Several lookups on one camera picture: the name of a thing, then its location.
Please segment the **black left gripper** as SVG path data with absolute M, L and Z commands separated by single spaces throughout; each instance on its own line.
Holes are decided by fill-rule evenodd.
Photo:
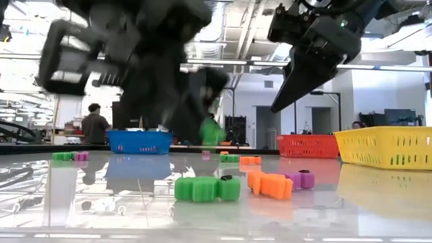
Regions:
M 141 114 L 182 140 L 200 142 L 209 108 L 228 75 L 212 67 L 184 73 L 184 45 L 211 22 L 205 9 L 85 9 L 87 26 L 51 23 L 38 81 L 55 94 L 84 94 L 93 72 L 124 90 L 126 117 Z

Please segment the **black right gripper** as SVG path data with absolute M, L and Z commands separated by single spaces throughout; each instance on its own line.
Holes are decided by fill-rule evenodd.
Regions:
M 286 42 L 294 46 L 284 81 L 271 105 L 277 113 L 333 79 L 341 62 L 352 61 L 361 49 L 363 1 L 330 1 L 316 6 L 294 1 L 288 9 Z

